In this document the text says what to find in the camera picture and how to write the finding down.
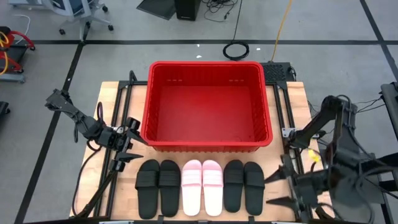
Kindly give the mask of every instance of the black cable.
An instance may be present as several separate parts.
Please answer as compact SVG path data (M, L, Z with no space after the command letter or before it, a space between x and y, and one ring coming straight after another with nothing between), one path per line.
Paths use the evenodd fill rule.
M357 113L360 113L362 110L365 110L366 108L372 106L373 104L375 104L375 102L377 102L377 101L379 101L379 100L381 100L381 97L380 97L379 99L377 99L377 100L374 100L370 105L367 105L367 106L365 106L365 107L359 109L359 110L357 111Z
M321 144L321 145L324 145L324 146L328 147L327 144L325 144L325 143L323 143L323 142L321 142L321 141L318 141L318 144Z
M365 178L365 180L367 180L367 181L368 181L369 183L371 183L373 186L377 187L381 192L384 192L384 193L390 195L391 197L393 197L393 198L395 198L395 199L398 199L398 196L394 195L394 194L391 193L390 191L388 191L388 190L386 190L386 189L384 189L384 188L378 186L377 184L371 182L371 181L370 181L369 179L367 179L367 178Z
M294 67L293 67L293 66L290 66L289 69L288 69L287 71L288 71L290 74L293 75L294 81L296 82L296 81L297 81L297 73L296 73L296 70L294 69Z
M316 113L319 113L319 111L317 111L317 110L313 107L312 103L311 103L309 100L307 100L307 103L308 103L308 105L310 106L310 113L311 113L312 111L315 111Z
M224 47L224 49L223 49L223 55L224 55L226 58L228 58L228 59L230 59L230 60L234 60L234 61L238 61L238 60L244 59L245 57L247 57L247 56L249 55L249 52L250 52L249 44L248 44L248 43L243 42L243 41L234 41L234 40L235 40L235 37L236 37L236 30L237 30L237 28L238 28L239 16L241 15L242 2L243 2L243 0L241 0L241 4L240 4L240 6L239 6L238 19L236 20L234 37L232 38L231 42L230 42L229 44L227 44L227 45ZM237 57L229 56L229 55L226 53L226 49L227 49L229 46L235 45L235 44L242 45L243 47L245 47L245 48L246 48L246 52L245 52L244 54L240 55L240 56L237 56Z
M355 144L359 147L359 149L360 149L366 156L368 156L368 157L370 158L370 160L372 160L372 161L374 161L374 162L377 162L379 165L386 166L386 167L390 167L389 165L387 165L386 163L380 161L379 159L373 158L373 156L370 155L370 153L368 153L368 152L364 149L364 147L362 147L362 145L358 142L358 140L357 140L356 137L354 136L354 133L353 133L353 131L352 131L351 129L349 129L348 133L349 133L349 135L351 136L352 140L355 142Z
M103 106L102 106L102 102L99 102L97 104L97 119L99 122L103 123L104 122L104 111L103 111ZM83 163L83 165L80 168L78 177L77 177L77 182L76 182L76 187L75 187L75 192L73 193L73 200L72 200L72 212L74 216L77 216L77 212L75 210L75 200L76 200L76 195L77 195L77 191L79 189L79 185L80 185L80 178L81 178L81 174L83 173L83 169L85 168L87 162L97 153L101 150L102 146L100 146L99 148L95 149L93 146L91 146L90 144L90 140L87 140L86 142L87 146L93 151L93 153L86 159L86 161Z
M313 173L313 170L314 170L316 164L317 164L317 162L313 162L313 163L311 164L311 169L310 169L310 172L311 172L311 173Z
M77 130L77 125L81 122L83 124L85 130L87 131L88 130L87 124L82 122L81 118L77 117L77 112L72 113L70 111L66 111L66 110L62 110L62 109L54 109L53 111L68 113L72 116L71 119L75 122L75 128L73 129L73 140L75 141L75 143L77 143L79 140L79 132Z
M374 222L374 211L373 211L372 207L370 206L368 200L366 199L366 196L363 195L363 192L360 189L360 187L361 187L361 185L363 183L363 180L367 176L375 174L377 172L388 172L388 171L392 172L392 171L397 170L397 169L398 168L396 168L396 167L388 167L388 166L387 167L377 167L377 168L368 170L365 173L361 174L358 177L357 181L355 182L355 189L358 192L359 197L361 197L361 199L365 202L365 204L369 208L369 211L370 211L370 216L369 216L369 220L368 220L369 224L372 224Z
M320 203L318 203L318 206L319 206L319 207L326 206L326 207L332 209L333 212L335 213L336 217L337 217L338 219L340 219L340 220L343 220L343 218L342 218L341 215L337 212L337 210L336 210L335 208L333 208L331 205L329 205L328 203L322 203L322 202L320 202Z
M87 162L99 151L94 151L87 159L86 161L83 163L83 165L80 168L78 177L77 177L77 183L76 183L76 187L75 187L75 193L73 194L73 200L72 200L72 213L74 216L77 216L77 212L75 210L75 200L76 200L76 195L77 195L77 191L79 189L79 184L80 184L80 177L81 177L81 173L83 172L83 169L85 168Z
M207 6L207 11L204 13L203 17L209 21L213 21L213 22L225 22L226 18L229 15L229 12L231 12L231 10L235 7L236 3L238 2L238 0L236 0L236 2L232 1L232 0L209 0L209 1L204 1L202 0L203 3L206 3ZM225 6L232 6L228 12L224 15L224 20L222 21L217 21L215 19L209 19L206 17L207 12L211 12L212 14L218 12L221 8L225 7Z
M356 103L354 103L354 104L360 104L360 103L370 103L370 102L377 101L377 100L381 100L381 97L379 97L379 98L377 98L377 99L374 99L374 100L363 101L363 102L356 102Z
M361 111L359 111L359 112L357 112L357 113L362 113L362 112L366 112L366 111L371 111L371 110L377 109L377 108L382 107L382 106L385 106L385 105L386 105L386 104L384 103L384 104L382 104L382 105L375 106L375 107L370 108L370 109L367 109L367 110L361 110Z

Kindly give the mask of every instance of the cable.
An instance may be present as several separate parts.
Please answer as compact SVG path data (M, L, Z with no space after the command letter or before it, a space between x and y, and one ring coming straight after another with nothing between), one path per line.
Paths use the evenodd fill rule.
M367 179L367 178L365 178L365 180L367 180L367 181L368 181L369 183L371 183L373 186L377 187L381 192L384 192L384 193L390 195L391 197L393 197L393 198L395 198L395 199L398 199L398 196L394 195L394 194L391 193L390 191L388 191L388 190L386 190L386 189L384 189L384 188L378 186L377 184L371 182L371 181L370 181L369 179Z
M379 100L381 100L381 97L380 97L379 99L377 99L377 100L374 100L370 105L367 105L367 106L365 106L365 107L359 109L359 110L357 111L357 113L360 113L362 110L364 110L364 109L366 109L366 108L372 106L373 104L375 104L375 102L377 102L377 101L379 101Z
M322 203L322 202L320 202L320 203L318 203L318 206L319 206L319 207L326 206L326 207L332 209L333 212L335 213L336 217L337 217L338 219L340 219L340 220L343 220L343 218L342 218L341 215L337 212L337 210L336 210L335 208L333 208L331 205L329 205L328 203Z
M313 163L311 164L311 169L310 169L310 172L311 172L311 173L313 173L313 170L314 170L316 164L317 164L317 162L313 162Z
M241 0L241 4L240 4L240 6L239 6L238 19L236 20L234 37L232 38L232 40L231 40L231 42L230 42L229 44L225 45L225 47L224 47L224 49L223 49L223 55L224 55L226 58L228 58L228 59L230 59L230 60L234 60L234 61L238 61L238 60L244 59L245 57L247 57L247 56L249 55L249 52L250 52L249 44L248 44L248 43L243 42L243 41L234 41L234 40L235 40L235 37L236 37L236 30L238 29L239 16L241 15L242 2L243 2L243 0ZM242 45L242 46L246 49L245 53L242 54L242 55L240 55L240 56L237 56L237 57L229 56L229 55L226 53L226 49L227 49L229 46L235 45L235 44Z
M4 46L7 45L9 43L9 41L8 41L7 36L3 32L0 32L0 34L5 40L5 41L3 41L2 38L0 37L0 47L4 48ZM5 59L6 63L4 64L4 69L2 72L0 72L0 75L4 74L8 69L8 56L5 51L3 52L3 54L4 54L4 59Z
M398 168L396 167L377 167L371 170L366 171L365 173L361 174L357 181L355 182L355 189L358 192L359 197L361 197L361 199L365 202L365 204L367 205L369 211L370 211L370 216L369 216L369 220L368 223L372 224L374 222L374 211L372 209L372 207L370 206L368 200L366 199L366 197L363 195L363 192L360 189L361 184L363 183L363 180L372 174L375 174L377 172L388 172L388 171L394 171L397 170Z
M370 103L370 102L377 101L377 100L381 100L381 97L379 97L379 98L377 98L377 99L374 99L374 100L365 101L365 102L356 102L356 103L354 103L354 104Z
M348 101L349 110L351 111L351 99L350 99L348 96L346 96L346 95L338 95L337 97L344 97L344 98L346 98L347 101ZM348 114L348 122L347 122L348 124L350 124L350 122L351 122L350 120L351 120L351 113ZM380 161L380 160L378 160L378 159L374 159L373 156L371 156L370 153L368 153L368 152L364 149L364 147L362 147L362 145L359 143L359 141L358 141L358 140L356 139L356 137L354 136L354 132L353 132L353 128L352 128L352 127L348 127L348 133L349 133L349 135L351 136L352 140L355 142L355 144L359 147L359 149L360 149L363 153L365 153L365 155L367 155L371 160L374 160L374 161L377 162L379 165L389 167L389 166L388 166L387 164L385 164L384 162L382 162L382 161Z
M282 31L282 28L284 26L284 23L285 23L285 20L286 20L286 17L287 17L287 13L289 13L290 8L292 7L292 2L293 2L293 0L289 0L289 4L287 5L284 17L282 19L282 22L280 23L280 27L279 27L279 30L278 30L278 35L276 36L276 41L275 41L275 46L274 46L274 53L272 53L272 57L271 57L271 62L274 61L276 47L278 46L280 32Z
M382 107L382 106L385 106L385 105L386 105L386 104L384 103L384 104L382 104L382 105L375 106L375 107L370 108L370 109L367 109L367 110L361 110L361 111L356 112L356 113L362 113L362 112L366 112L366 111L371 111L371 110L377 109L377 108Z
M75 141L75 143L77 143L79 141L79 132L77 129L77 125L81 122L81 118L77 117L77 112L72 113L70 111L66 111L66 110L62 110L62 109L53 109L53 111L68 113L72 116L71 119L75 122L75 128L73 129L73 140ZM87 124L84 122L82 122L82 124L85 128L85 131L88 131Z
M307 100L307 103L308 103L308 105L310 106L310 113L311 113L312 111L315 111L316 113L319 113L319 111L317 111L317 110L313 107L313 105L311 104L311 102L310 102L309 100Z
M203 3L206 3L207 6L207 11L204 13L203 17L209 21L213 21L213 22L225 22L226 18L229 15L229 12L231 12L231 10L235 7L235 4L238 2L238 0L236 0L236 2L232 1L232 0L208 0L207 2L205 2L204 0L202 0ZM207 12L211 12L211 13L216 13L219 11L219 9L223 8L224 6L232 6L228 12L224 15L224 20L222 21L217 21L214 19L209 19L206 17Z
M323 142L320 142L320 141L318 141L318 144L321 144L321 145L324 145L324 146L328 147L327 144L325 144L325 143L323 143Z
M13 15L13 16L22 16L28 19L27 21L27 26L26 26L26 31L25 31L25 35L27 35L27 33L29 32L29 27L30 27L30 17L27 15L22 15L22 14L18 14L18 15ZM15 44L19 44L24 38L21 37Z
M76 183L76 187L75 187L75 193L73 194L73 199L72 199L72 212L73 212L73 215L74 215L74 216L77 216L77 212L76 212L76 210L75 210L75 200L76 200L77 191L78 191L79 185L80 185L80 177L81 177L81 174L82 174L83 169L85 168L87 162L88 162L97 152L99 152L99 151L94 151L94 152L86 159L86 161L83 163L83 165L82 165L81 168L80 168L80 171L79 171L79 174L78 174L78 177L77 177L77 183Z
M97 111L97 119L98 119L98 121L100 121L100 122L102 123L102 122L104 121L104 119L103 119L103 114L104 114L104 112L103 112L102 102L99 102L99 103L97 104L97 109L96 109L96 111ZM81 174L82 174L82 172L83 172L83 169L85 168L87 162L88 162L97 152L99 152L99 151L101 150L101 148L102 148L102 146L100 146L100 147L97 148L97 149L93 148L93 146L90 145L90 140L87 140L87 143L86 143L86 144L87 144L87 146L88 146L92 151L94 151L94 152L93 152L93 153L86 159L86 161L83 163L83 165L82 165L81 168L80 168L78 177L77 177L77 183L76 183L76 187L75 187L75 193L73 194L73 201L72 201L72 212L73 212L73 215L74 215L74 216L77 216L77 213L76 213L76 210L75 210L75 200L76 200L77 191L78 191L78 189L79 189L80 178L81 178Z

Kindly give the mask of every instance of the black box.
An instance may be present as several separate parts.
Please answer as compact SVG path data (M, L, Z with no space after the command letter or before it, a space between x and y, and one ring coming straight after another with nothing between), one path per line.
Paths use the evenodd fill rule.
M201 0L174 0L178 19L195 21Z

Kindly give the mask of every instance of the office chair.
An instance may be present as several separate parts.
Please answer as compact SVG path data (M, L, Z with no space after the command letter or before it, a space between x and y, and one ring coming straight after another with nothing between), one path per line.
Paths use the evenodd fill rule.
M67 16L68 19L60 25L60 34L64 35L64 27L67 25L74 24L79 21L80 23L80 40L83 41L83 33L85 26L90 27L92 21L100 22L108 25L110 31L113 30L113 26L110 21L100 19L94 16L95 12L102 8L104 12L108 11L108 8L103 3L99 3L99 0L42 0L42 4L61 16Z

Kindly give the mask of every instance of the yellow cable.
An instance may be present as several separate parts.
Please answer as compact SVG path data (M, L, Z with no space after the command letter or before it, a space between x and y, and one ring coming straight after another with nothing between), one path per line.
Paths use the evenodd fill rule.
M278 41L279 41L279 36L280 36L280 32L282 31L282 27L284 26L286 17L287 17L287 13L289 12L290 8L292 7L292 2L293 0L289 0L289 4L287 5L284 17L282 19L282 22L280 23L280 27L279 27L279 31L278 31L278 36L276 37L276 41L275 41L275 46L274 46L274 53L272 53L272 58L271 58L271 62L274 61L274 57L275 57L275 52L276 52L276 47L278 46Z
M3 32L0 32L0 34L1 34L1 35L4 37L4 39L6 40L6 41L3 41L3 40L1 40L1 38L0 38L0 46L1 46L1 47L4 47L4 44L8 44L9 41L8 41L7 36L6 36ZM4 73L7 71L7 69L8 69L8 57L7 57L7 53L6 53L6 52L4 52L4 59L6 60L6 65L4 66L4 70L3 70L2 72L0 72L0 75L4 74Z

